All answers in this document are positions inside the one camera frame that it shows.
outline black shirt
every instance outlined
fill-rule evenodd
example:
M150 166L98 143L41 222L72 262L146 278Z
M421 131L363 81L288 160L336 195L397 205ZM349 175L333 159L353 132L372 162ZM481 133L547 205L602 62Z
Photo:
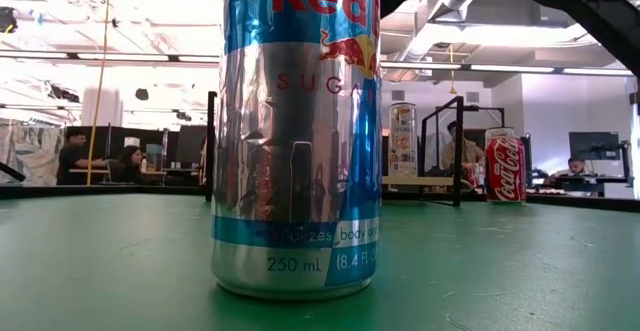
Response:
M65 145L60 150L58 156L58 185L82 185L84 179L82 174L71 173L69 170L75 168L76 162L82 159L81 148L74 145Z
M135 183L142 184L144 183L142 179L142 173L140 172L140 167L127 165L122 162L116 162L113 164L109 164L111 168L111 181L112 182L124 182L124 183Z

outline chair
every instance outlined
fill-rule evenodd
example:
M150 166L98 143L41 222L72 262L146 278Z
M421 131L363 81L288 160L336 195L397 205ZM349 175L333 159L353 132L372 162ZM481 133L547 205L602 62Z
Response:
M120 172L120 162L118 160L107 160L107 171L109 171L107 182L114 183L114 180L118 178L118 172Z

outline woman sitting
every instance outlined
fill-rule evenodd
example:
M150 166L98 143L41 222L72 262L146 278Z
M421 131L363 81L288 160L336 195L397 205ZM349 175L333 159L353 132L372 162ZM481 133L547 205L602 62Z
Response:
M120 153L118 162L111 166L111 181L123 183L142 184L142 172L140 172L140 162L142 162L142 151L138 146L125 146Z

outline aluminum can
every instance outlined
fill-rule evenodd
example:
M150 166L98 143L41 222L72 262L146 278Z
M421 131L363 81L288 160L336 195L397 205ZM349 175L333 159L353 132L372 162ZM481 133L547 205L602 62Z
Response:
M389 107L389 176L418 176L416 112L408 102Z
M380 0L226 0L211 270L322 299L375 272Z
M487 130L487 201L521 203L526 200L524 145L513 129Z

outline white ceiling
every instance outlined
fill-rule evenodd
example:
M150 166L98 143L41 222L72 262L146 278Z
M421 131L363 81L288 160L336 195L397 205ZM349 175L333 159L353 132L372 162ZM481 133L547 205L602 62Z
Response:
M409 0L382 21L381 52L387 59L394 59L405 50L419 29L416 26L422 26L416 25L415 20L425 1ZM102 52L105 3L106 0L0 0L0 6L17 10L19 25L15 33L0 34L0 50ZM116 28L108 27L110 53L221 54L223 0L110 0L110 5L109 20L117 21ZM434 46L427 56L449 62L449 51ZM604 66L613 62L606 50L593 44L532 48L453 42L453 51L455 62L467 63ZM413 71L405 71L396 81L415 76ZM149 105L205 107L206 92L217 90L219 84L218 71L211 67L113 66L108 68L108 77L117 79L122 90L131 90L124 93L125 109ZM434 72L430 79L439 82L449 77L450 71ZM456 79L487 81L491 77L487 73L463 73ZM87 66L0 59L0 103L50 102L40 92L43 81L79 91L97 80L96 63ZM137 88L147 88L150 101L136 102L131 96Z

